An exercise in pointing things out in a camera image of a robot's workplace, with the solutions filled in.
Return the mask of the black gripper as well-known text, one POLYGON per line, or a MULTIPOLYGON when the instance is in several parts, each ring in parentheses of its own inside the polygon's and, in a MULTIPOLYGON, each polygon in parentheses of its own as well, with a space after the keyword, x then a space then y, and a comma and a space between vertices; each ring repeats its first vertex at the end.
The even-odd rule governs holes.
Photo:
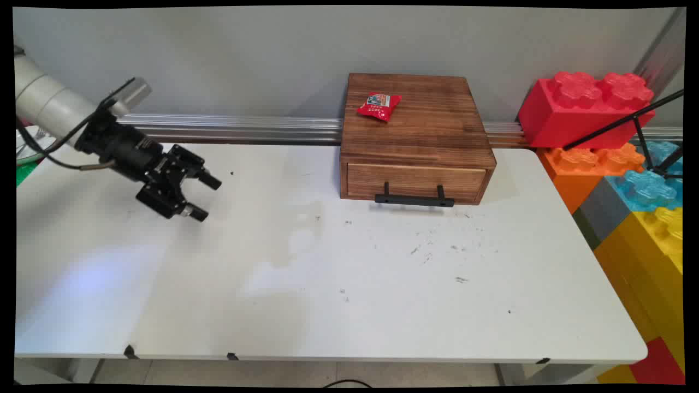
POLYGON ((75 143, 85 154, 96 154, 101 164, 134 182, 147 184, 137 193, 137 200, 166 219, 189 217, 203 222, 209 213, 158 186, 168 187, 167 170, 174 163, 184 177, 197 179, 210 189, 218 190, 222 182, 205 168, 205 160, 182 147, 164 145, 139 129, 122 124, 112 112, 98 112, 87 123, 75 143))

